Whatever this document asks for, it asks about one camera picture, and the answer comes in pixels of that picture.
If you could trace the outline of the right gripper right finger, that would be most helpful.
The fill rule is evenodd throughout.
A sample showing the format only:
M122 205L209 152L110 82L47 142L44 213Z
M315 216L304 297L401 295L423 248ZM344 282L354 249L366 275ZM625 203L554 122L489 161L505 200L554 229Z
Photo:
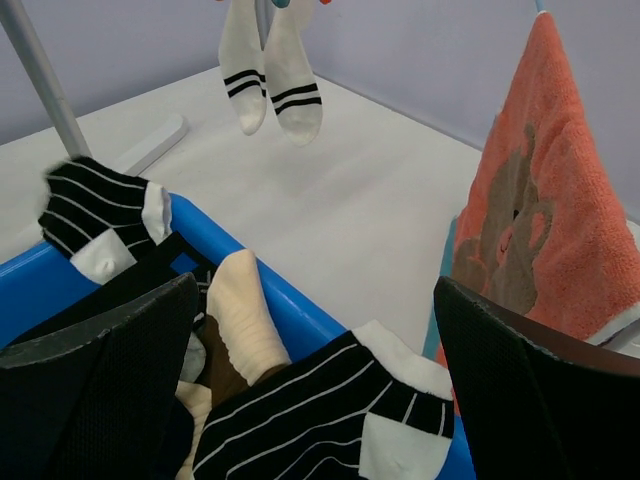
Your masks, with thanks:
M639 361L449 277L434 309L479 479L636 479Z

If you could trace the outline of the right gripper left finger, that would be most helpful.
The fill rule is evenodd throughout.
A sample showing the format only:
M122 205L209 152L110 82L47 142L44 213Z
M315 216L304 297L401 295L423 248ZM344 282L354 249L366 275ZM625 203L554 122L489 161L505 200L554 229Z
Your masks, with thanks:
M2 478L153 478L197 304L187 273L3 348Z

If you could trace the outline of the black white pinstripe sock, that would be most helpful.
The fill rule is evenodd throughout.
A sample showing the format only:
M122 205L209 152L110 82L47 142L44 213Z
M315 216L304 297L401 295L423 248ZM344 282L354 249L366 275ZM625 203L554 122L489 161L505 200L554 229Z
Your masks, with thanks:
M214 408L195 479L434 479L454 434L449 372L370 321Z

